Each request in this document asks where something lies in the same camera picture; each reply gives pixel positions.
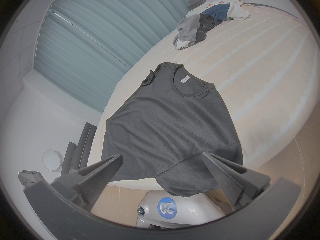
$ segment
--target blue logo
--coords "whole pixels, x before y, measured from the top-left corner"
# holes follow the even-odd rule
[[[172,219],[177,215],[177,205],[170,197],[164,197],[158,202],[158,212],[165,219]]]

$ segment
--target curtain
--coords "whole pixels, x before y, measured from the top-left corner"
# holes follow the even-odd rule
[[[189,0],[55,0],[34,69],[103,112],[118,81],[188,13]]]

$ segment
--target floor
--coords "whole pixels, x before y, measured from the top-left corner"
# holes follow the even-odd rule
[[[284,177],[302,187],[301,194],[290,214],[270,239],[274,239],[299,212],[318,179],[320,172],[319,115],[320,102],[292,142],[257,170],[269,175],[271,184],[280,177]],[[146,190],[107,186],[91,212],[106,220],[135,226],[138,204],[146,193]],[[210,191],[207,194],[215,201],[228,202],[221,189]]]

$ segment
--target floral pillow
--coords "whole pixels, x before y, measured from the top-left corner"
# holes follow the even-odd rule
[[[219,5],[219,4],[230,4],[234,3],[238,6],[242,5],[242,0],[217,0],[214,2],[205,2],[202,5],[198,6],[197,8],[192,9],[186,15],[186,17],[192,16],[194,14],[200,14],[204,12],[206,9],[210,8],[211,6]]]

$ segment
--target t-shirt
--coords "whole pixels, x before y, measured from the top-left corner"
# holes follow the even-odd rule
[[[189,197],[219,187],[202,152],[243,164],[235,127],[214,84],[182,64],[164,62],[107,119],[101,159],[123,156],[112,181],[155,178],[168,193]]]

